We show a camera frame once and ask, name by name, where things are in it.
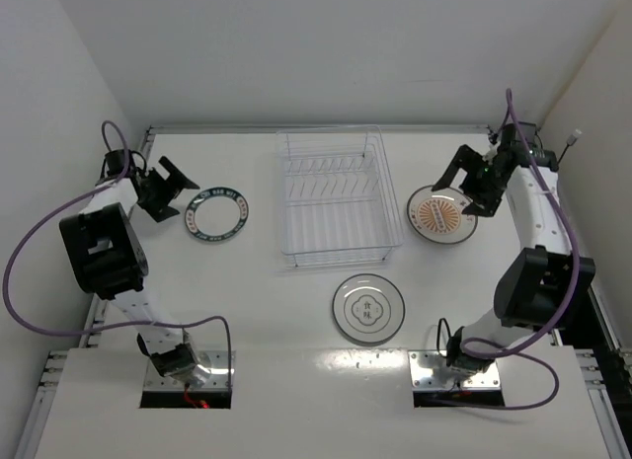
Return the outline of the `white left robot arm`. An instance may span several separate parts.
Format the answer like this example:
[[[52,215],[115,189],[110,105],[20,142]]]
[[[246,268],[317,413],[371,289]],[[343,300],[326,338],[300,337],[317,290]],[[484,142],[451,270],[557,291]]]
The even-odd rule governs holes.
[[[59,229],[80,288],[110,302],[134,324],[139,348],[160,376],[200,388],[210,377],[208,358],[151,295],[147,258],[128,218],[139,206],[154,221],[165,221],[180,213],[170,202],[181,191],[199,188],[168,158],[159,164],[166,178],[137,167],[131,152],[108,152],[100,192],[78,214],[62,219]]]

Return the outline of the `orange sunburst plate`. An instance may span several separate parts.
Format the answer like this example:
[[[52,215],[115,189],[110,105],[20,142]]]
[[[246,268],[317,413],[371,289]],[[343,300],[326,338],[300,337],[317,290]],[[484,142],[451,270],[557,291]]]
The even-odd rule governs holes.
[[[461,191],[447,188],[432,191],[424,186],[414,191],[406,204],[411,228],[424,239],[441,244],[460,244],[473,236],[478,217],[463,214],[471,200]]]

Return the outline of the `green rimmed white plate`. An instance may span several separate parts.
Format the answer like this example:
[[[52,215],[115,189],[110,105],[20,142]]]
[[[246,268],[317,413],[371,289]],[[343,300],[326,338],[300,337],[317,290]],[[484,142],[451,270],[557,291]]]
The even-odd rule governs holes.
[[[227,242],[246,225],[250,210],[246,197],[228,187],[201,191],[188,204],[185,224],[191,236],[210,244]]]

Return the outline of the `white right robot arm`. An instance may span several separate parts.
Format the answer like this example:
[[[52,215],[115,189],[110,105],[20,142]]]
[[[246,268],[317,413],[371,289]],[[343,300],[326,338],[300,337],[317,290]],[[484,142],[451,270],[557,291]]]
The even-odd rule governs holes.
[[[470,202],[462,212],[492,217],[509,205],[520,249],[495,288],[493,306],[459,328],[446,346],[446,364],[461,372],[484,371],[496,359],[519,353],[553,329],[566,329],[595,276],[583,257],[557,194],[555,153],[540,148],[533,123],[506,123],[481,154],[460,146],[433,191],[459,188]]]

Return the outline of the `black rimmed white plate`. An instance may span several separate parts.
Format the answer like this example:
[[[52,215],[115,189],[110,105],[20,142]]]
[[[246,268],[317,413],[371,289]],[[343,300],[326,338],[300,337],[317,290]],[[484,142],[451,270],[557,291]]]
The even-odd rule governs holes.
[[[401,291],[386,277],[359,273],[345,279],[336,289],[332,317],[348,341],[360,346],[378,346],[398,334],[406,317],[406,304]]]

